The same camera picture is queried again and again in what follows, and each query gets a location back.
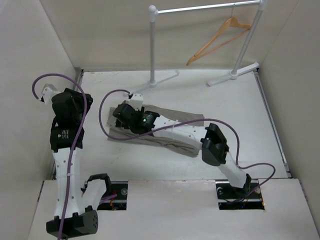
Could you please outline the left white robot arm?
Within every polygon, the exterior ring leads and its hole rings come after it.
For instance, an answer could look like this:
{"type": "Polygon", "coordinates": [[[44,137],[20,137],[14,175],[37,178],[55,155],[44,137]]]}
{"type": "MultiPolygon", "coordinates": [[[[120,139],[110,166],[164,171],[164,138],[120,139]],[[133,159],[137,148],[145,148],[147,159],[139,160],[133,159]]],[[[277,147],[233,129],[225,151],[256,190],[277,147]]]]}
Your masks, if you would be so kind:
{"type": "Polygon", "coordinates": [[[50,129],[50,146],[56,170],[57,197],[54,217],[46,223],[48,234],[59,240],[93,235],[98,231],[101,199],[112,195],[106,173],[81,183],[84,120],[93,99],[66,88],[60,92],[51,84],[44,87],[42,100],[51,104],[55,114],[50,129]]]}

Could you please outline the grey trousers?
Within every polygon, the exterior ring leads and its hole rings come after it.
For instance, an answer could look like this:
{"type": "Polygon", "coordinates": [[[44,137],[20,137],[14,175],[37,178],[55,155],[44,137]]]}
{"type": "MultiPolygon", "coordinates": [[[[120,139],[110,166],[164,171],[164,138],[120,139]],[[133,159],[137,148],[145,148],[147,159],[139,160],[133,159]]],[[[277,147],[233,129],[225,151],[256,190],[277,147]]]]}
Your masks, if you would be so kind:
{"type": "MultiPolygon", "coordinates": [[[[144,108],[146,111],[159,113],[160,115],[170,120],[176,120],[180,123],[205,118],[203,114],[161,108],[155,105],[145,104],[144,108]]],[[[109,127],[108,134],[115,138],[129,138],[134,136],[134,134],[131,133],[130,130],[121,127],[116,127],[116,118],[113,116],[113,112],[115,109],[115,107],[109,108],[108,119],[106,122],[106,125],[109,127]]],[[[126,140],[125,143],[134,145],[162,147],[171,150],[177,154],[181,154],[192,158],[197,157],[199,154],[199,150],[196,147],[187,143],[183,143],[181,141],[171,140],[167,137],[153,137],[147,135],[140,138],[126,140]]]]}

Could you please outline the wooden clothes hanger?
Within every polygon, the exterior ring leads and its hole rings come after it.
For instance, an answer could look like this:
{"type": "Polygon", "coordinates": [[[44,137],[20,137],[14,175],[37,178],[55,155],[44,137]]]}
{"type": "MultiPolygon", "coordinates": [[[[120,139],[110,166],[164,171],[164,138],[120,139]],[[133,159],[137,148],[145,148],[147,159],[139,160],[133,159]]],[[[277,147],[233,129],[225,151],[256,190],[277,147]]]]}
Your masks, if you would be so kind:
{"type": "Polygon", "coordinates": [[[186,66],[248,34],[252,27],[253,19],[236,16],[231,11],[230,16],[223,21],[212,37],[187,60],[186,66]]]}

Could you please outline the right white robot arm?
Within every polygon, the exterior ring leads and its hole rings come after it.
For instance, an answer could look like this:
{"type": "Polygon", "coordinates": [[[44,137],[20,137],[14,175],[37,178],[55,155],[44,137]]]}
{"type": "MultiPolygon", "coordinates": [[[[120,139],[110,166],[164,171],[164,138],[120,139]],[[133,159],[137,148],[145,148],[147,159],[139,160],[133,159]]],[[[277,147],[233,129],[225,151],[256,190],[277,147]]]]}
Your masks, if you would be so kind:
{"type": "Polygon", "coordinates": [[[224,174],[236,197],[245,198],[250,192],[252,178],[237,166],[229,152],[227,139],[216,124],[182,124],[157,112],[135,110],[127,103],[119,104],[112,115],[134,134],[150,133],[153,137],[169,138],[195,147],[201,151],[203,162],[217,167],[224,174]]]}

